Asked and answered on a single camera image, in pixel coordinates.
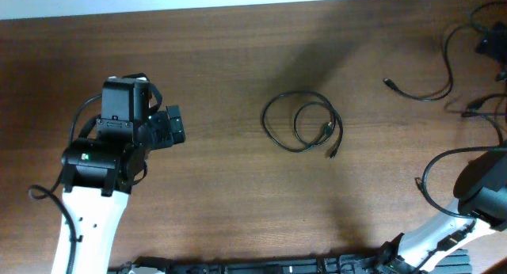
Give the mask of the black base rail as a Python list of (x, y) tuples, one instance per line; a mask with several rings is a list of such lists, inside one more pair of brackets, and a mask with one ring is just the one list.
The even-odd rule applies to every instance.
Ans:
[(164, 273), (164, 274), (347, 274), (393, 273), (389, 267), (379, 269), (374, 257), (358, 254), (339, 257), (285, 261), (255, 261), (250, 263), (179, 264), (161, 257), (140, 257), (108, 269), (108, 274)]

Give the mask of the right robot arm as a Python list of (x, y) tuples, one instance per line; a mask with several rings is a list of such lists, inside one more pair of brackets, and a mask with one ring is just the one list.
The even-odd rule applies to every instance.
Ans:
[[(432, 167), (454, 154), (482, 152), (458, 176), (454, 199), (440, 206), (427, 189)], [(506, 148), (464, 147), (445, 151), (425, 167), (419, 189), (438, 213), (427, 223), (400, 234), (375, 259), (374, 269), (385, 273), (423, 273), (475, 239), (506, 230)]]

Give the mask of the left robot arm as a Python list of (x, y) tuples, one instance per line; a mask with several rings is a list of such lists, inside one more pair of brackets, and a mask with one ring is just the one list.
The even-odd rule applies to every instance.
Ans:
[(145, 74), (105, 81), (101, 113), (63, 152), (65, 212), (52, 272), (107, 272), (132, 188), (147, 175), (148, 154), (185, 141), (178, 106), (161, 104)]

